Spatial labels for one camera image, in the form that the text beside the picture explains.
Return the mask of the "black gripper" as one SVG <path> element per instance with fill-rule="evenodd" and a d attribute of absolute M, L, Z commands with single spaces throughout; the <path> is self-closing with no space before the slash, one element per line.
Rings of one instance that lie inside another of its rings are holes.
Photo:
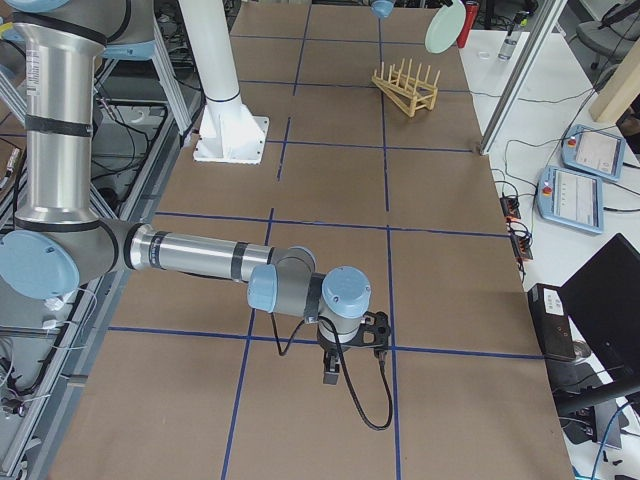
<path fill-rule="evenodd" d="M 340 367 L 343 362 L 339 358 L 337 344 L 335 343 L 335 336 L 332 333 L 329 333 L 329 336 L 325 336 L 322 331 L 318 331 L 317 340 L 324 350 L 323 383 L 325 385 L 336 385 L 339 380 Z M 349 348 L 360 348 L 365 346 L 363 336 L 360 334 L 357 334 L 348 342 L 340 343 L 340 345 L 343 352 L 346 352 Z"/>

